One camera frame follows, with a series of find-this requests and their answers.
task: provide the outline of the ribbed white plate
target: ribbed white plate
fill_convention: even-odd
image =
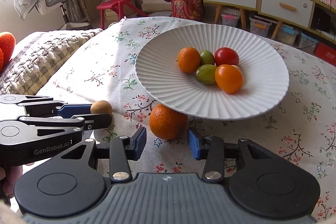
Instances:
[[[245,83],[235,94],[216,84],[197,82],[176,62],[184,47],[213,54],[220,47],[234,49]],[[277,106],[289,86],[286,64],[277,51],[258,36],[228,26],[197,24],[175,28],[151,39],[140,50],[135,72],[143,88],[158,102],[194,117],[232,121],[261,115]]]

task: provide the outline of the human hand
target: human hand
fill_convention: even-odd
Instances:
[[[14,184],[22,176],[22,166],[13,166],[8,168],[0,167],[0,180],[3,180],[3,191],[8,198],[14,197]]]

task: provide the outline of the orange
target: orange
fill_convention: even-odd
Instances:
[[[162,140],[172,140],[183,132],[187,120],[187,115],[158,104],[149,116],[149,127],[156,137]]]
[[[0,49],[3,53],[3,63],[6,65],[12,57],[15,47],[15,37],[10,32],[0,33]]]
[[[3,69],[3,52],[0,48],[0,73],[1,73],[2,69]]]
[[[184,73],[194,73],[201,63],[200,53],[192,47],[183,48],[177,56],[177,61]]]
[[[220,65],[215,71],[217,85],[226,93],[236,93],[244,84],[243,74],[231,65]]]

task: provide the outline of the green fruit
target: green fruit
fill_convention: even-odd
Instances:
[[[217,67],[214,65],[206,64],[196,69],[195,75],[198,82],[204,85],[212,85],[216,83],[215,71]]]
[[[211,51],[201,51],[199,55],[201,56],[201,65],[215,64],[215,57],[213,56]]]

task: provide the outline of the metal screw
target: metal screw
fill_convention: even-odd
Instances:
[[[129,174],[126,172],[115,172],[112,175],[112,178],[114,178],[115,180],[125,180],[129,178]]]
[[[220,179],[222,177],[222,175],[221,175],[221,173],[219,173],[217,171],[210,171],[210,172],[207,172],[205,174],[205,177],[208,180],[217,180],[217,179]]]

